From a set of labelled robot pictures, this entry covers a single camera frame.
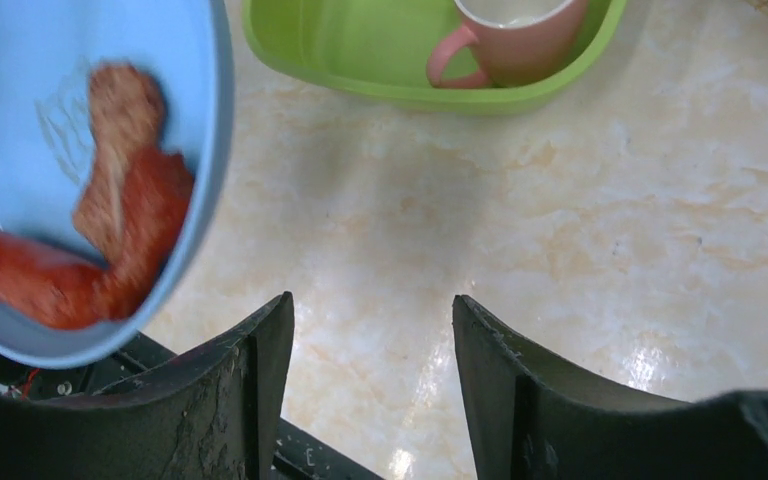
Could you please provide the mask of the pink mug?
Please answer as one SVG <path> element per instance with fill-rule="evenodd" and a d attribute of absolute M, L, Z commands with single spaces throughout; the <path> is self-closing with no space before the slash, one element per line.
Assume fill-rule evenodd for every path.
<path fill-rule="evenodd" d="M 426 78 L 434 88 L 519 87 L 547 78 L 571 51 L 590 2 L 456 1 L 454 5 L 461 23 L 426 62 Z M 446 78 L 446 67 L 463 49 L 471 51 L 476 71 Z"/>

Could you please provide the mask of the blue plate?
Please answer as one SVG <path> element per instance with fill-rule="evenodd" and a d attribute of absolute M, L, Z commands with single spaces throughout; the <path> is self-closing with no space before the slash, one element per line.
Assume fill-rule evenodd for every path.
<path fill-rule="evenodd" d="M 149 323 L 198 251 L 226 173 L 234 64 L 223 2 L 0 1 L 0 229 L 100 259 L 71 212 L 92 166 L 88 75 L 104 60 L 158 81 L 162 144 L 194 173 L 192 201 L 164 271 L 130 319 L 58 331 L 0 304 L 0 354 L 31 367 L 93 363 Z"/>

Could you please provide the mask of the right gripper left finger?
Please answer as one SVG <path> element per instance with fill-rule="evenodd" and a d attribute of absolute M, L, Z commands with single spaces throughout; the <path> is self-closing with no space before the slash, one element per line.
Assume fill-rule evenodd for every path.
<path fill-rule="evenodd" d="M 264 479 L 294 334 L 290 293 L 92 394 L 0 396 L 0 479 Z"/>

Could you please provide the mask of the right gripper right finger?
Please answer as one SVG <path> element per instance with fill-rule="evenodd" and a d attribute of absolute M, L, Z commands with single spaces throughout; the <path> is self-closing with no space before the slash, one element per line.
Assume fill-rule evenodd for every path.
<path fill-rule="evenodd" d="M 453 302 L 481 479 L 768 479 L 768 390 L 683 402 L 620 384 Z"/>

